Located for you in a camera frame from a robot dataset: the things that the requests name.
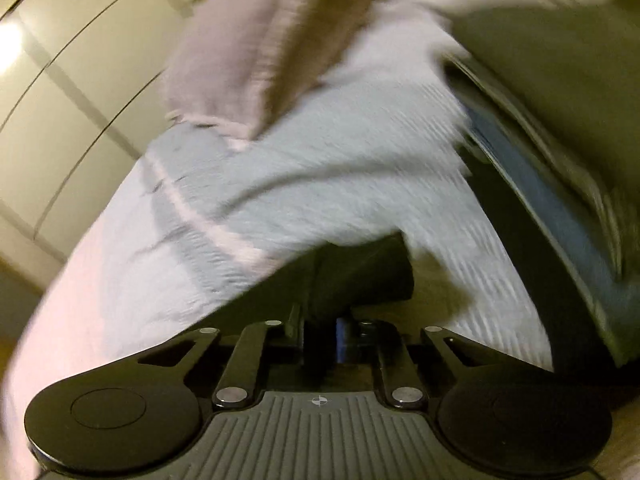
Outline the pink pillow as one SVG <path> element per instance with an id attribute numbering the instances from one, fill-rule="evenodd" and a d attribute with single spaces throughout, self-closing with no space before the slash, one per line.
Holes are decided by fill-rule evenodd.
<path id="1" fill-rule="evenodd" d="M 343 55 L 375 0 L 205 0 L 163 72 L 169 117 L 253 141 Z"/>

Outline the cream wardrobe with panel doors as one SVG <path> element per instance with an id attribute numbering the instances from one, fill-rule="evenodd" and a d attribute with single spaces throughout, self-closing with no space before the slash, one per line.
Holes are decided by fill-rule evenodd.
<path id="1" fill-rule="evenodd" d="M 182 0 L 1 0 L 1 217 L 64 261 L 165 128 Z"/>

